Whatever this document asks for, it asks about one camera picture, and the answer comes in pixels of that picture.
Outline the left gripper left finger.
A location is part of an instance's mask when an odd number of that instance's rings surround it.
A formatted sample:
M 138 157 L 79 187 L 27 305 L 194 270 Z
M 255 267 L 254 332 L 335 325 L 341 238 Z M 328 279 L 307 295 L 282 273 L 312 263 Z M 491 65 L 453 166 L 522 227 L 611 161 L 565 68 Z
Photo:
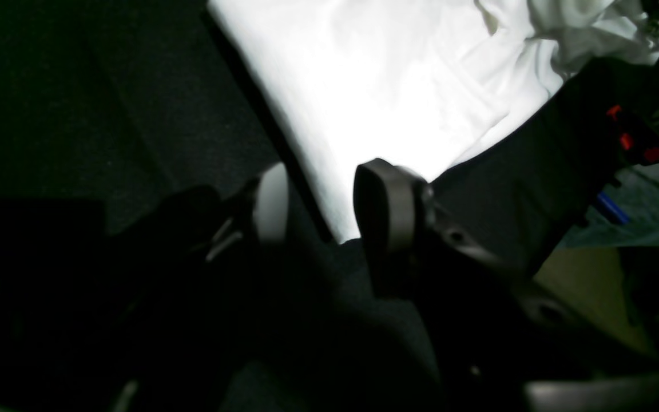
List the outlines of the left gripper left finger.
M 0 199 L 0 410 L 151 411 L 211 381 L 204 314 L 286 236 L 283 163 L 197 186 L 124 231 L 92 199 Z

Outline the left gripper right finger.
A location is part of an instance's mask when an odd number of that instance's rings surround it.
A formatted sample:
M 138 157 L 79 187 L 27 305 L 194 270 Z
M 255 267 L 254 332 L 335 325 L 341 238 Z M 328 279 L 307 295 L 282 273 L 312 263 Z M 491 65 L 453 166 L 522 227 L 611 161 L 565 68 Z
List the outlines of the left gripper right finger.
M 507 268 L 419 176 L 366 162 L 354 203 L 373 285 L 418 310 L 449 411 L 659 410 L 658 363 Z

